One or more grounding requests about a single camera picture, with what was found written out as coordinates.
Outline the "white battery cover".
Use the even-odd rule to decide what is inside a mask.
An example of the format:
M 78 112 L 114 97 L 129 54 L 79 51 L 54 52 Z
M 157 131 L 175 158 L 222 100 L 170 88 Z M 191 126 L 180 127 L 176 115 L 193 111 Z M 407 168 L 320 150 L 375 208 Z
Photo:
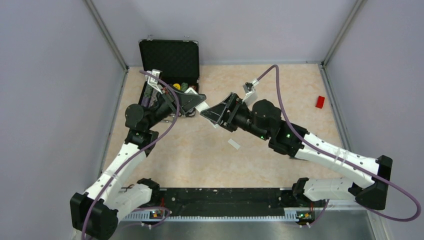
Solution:
M 240 149 L 240 145 L 236 142 L 236 141 L 234 141 L 233 139 L 229 139 L 228 141 L 227 141 L 232 147 L 234 147 L 236 150 L 239 150 Z

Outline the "white remote control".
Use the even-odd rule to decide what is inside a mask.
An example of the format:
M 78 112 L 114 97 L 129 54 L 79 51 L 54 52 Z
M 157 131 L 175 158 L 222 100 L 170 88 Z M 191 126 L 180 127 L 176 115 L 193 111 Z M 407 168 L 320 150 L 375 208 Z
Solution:
M 192 87 L 189 87 L 185 92 L 185 94 L 193 94 L 193 95 L 199 95 L 199 93 Z M 195 109 L 197 112 L 201 112 L 203 110 L 209 109 L 210 106 L 206 103 L 206 101 L 204 100 L 202 103 L 198 104 Z M 212 125 L 213 128 L 217 129 L 218 125 L 214 124 L 212 121 L 208 120 L 208 122 Z

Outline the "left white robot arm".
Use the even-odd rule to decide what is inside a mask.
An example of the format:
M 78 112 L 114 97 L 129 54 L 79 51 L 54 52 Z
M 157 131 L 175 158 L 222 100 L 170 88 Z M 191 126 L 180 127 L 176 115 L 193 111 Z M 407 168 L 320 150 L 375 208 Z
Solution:
M 121 189 L 133 170 L 146 159 L 162 138 L 151 128 L 171 114 L 193 110 L 206 101 L 206 95 L 189 89 L 165 92 L 152 107 L 131 104 L 125 110 L 125 126 L 129 129 L 120 151 L 84 193 L 75 193 L 70 199 L 71 223 L 97 240 L 108 240 L 118 224 L 138 207 L 154 207 L 160 202 L 160 193 L 154 182 L 137 183 L 129 190 Z

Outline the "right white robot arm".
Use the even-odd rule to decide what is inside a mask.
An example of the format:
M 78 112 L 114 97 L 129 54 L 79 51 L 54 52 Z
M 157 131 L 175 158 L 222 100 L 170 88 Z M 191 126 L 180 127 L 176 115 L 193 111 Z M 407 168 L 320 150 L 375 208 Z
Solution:
M 321 200 L 349 200 L 372 209 L 384 210 L 393 160 L 361 156 L 330 144 L 307 129 L 293 125 L 298 136 L 282 120 L 282 111 L 272 102 L 262 99 L 252 108 L 237 94 L 231 93 L 221 103 L 200 112 L 200 115 L 229 132 L 242 129 L 268 141 L 274 152 L 319 164 L 340 178 L 314 179 L 303 177 L 292 186 L 293 200 L 299 206 Z

